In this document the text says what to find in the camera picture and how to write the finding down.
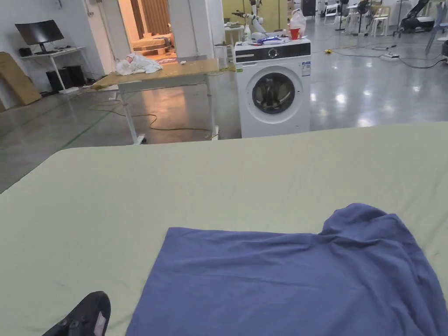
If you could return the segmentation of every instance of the monitor stand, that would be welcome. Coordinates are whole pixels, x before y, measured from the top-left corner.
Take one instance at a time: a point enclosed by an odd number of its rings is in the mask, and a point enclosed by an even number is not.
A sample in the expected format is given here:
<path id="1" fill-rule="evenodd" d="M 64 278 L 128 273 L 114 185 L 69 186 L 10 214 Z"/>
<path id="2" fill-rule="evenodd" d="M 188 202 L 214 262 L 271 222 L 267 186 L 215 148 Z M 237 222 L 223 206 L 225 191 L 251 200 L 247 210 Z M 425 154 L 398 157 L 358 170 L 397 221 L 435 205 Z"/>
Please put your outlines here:
<path id="1" fill-rule="evenodd" d="M 35 52 L 35 53 L 34 53 L 35 55 L 54 54 L 55 52 L 58 52 L 57 50 L 50 50 L 50 51 L 47 51 L 47 50 L 45 49 L 45 46 L 43 45 L 43 43 L 39 43 L 39 46 L 40 46 L 40 48 L 42 49 L 42 51 L 41 51 L 41 52 Z"/>

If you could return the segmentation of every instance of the computer monitor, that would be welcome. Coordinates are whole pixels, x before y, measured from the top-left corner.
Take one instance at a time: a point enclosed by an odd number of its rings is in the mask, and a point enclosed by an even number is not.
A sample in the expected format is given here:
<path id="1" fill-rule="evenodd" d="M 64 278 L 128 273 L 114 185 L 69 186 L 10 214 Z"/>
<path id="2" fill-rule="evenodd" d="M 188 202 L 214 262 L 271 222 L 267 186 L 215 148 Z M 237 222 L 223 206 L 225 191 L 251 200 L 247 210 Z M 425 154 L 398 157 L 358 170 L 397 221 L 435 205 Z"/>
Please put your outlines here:
<path id="1" fill-rule="evenodd" d="M 37 52 L 36 54 L 51 53 L 45 49 L 43 44 L 45 42 L 53 42 L 64 38 L 54 20 L 16 24 L 16 27 L 26 44 L 29 46 L 38 44 L 41 47 L 42 51 Z"/>

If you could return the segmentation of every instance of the washing machine door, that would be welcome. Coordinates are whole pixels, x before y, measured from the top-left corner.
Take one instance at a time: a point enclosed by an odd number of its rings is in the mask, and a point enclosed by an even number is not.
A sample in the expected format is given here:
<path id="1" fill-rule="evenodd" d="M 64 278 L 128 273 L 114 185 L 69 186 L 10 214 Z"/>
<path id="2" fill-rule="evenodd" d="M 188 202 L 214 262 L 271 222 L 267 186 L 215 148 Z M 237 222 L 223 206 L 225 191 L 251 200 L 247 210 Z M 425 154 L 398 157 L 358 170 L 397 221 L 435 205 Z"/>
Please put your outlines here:
<path id="1" fill-rule="evenodd" d="M 293 117 L 302 104 L 302 82 L 285 66 L 261 68 L 246 89 L 250 113 L 266 123 L 281 123 Z"/>

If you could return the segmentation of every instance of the cardboard box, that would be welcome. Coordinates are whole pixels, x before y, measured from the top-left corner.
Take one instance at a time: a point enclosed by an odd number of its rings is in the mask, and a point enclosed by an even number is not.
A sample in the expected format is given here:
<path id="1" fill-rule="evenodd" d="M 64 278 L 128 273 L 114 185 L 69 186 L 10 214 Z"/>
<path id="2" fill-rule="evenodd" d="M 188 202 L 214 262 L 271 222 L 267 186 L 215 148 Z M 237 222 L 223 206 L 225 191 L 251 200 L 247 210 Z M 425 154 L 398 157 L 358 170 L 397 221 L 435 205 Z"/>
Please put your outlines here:
<path id="1" fill-rule="evenodd" d="M 31 104 L 42 98 L 31 80 L 7 52 L 0 52 L 0 76 L 23 105 Z"/>

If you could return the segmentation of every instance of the label sticker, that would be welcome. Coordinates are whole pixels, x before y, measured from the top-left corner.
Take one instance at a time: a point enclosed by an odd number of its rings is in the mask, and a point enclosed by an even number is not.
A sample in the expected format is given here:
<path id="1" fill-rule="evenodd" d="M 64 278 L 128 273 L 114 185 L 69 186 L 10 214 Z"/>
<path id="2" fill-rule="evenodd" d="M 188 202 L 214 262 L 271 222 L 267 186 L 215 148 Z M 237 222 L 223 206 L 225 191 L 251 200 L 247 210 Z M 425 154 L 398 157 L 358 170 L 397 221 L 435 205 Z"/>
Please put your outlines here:
<path id="1" fill-rule="evenodd" d="M 302 77 L 311 76 L 311 61 L 302 62 Z"/>

